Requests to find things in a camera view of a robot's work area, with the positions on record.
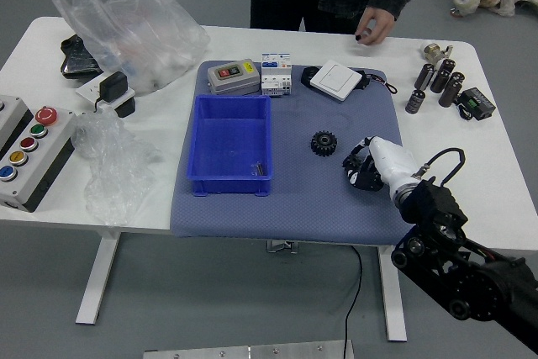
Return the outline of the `person's left hand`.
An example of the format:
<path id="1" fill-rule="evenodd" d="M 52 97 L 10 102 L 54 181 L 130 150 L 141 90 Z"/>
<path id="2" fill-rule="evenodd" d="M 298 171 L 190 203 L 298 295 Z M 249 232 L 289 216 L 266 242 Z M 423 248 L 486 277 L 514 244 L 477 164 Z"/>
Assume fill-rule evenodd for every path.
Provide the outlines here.
<path id="1" fill-rule="evenodd" d="M 395 22 L 390 12 L 366 7 L 356 28 L 356 42 L 360 45 L 381 44 L 391 33 Z"/>

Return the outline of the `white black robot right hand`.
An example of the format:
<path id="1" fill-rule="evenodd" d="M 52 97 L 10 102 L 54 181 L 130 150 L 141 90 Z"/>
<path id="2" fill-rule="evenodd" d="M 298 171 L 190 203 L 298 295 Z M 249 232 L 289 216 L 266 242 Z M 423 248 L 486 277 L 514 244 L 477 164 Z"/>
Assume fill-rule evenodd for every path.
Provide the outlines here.
<path id="1" fill-rule="evenodd" d="M 396 207 L 417 187 L 419 167 L 410 151 L 379 136 L 366 137 L 342 162 L 352 187 L 379 191 L 389 187 L 389 197 Z"/>

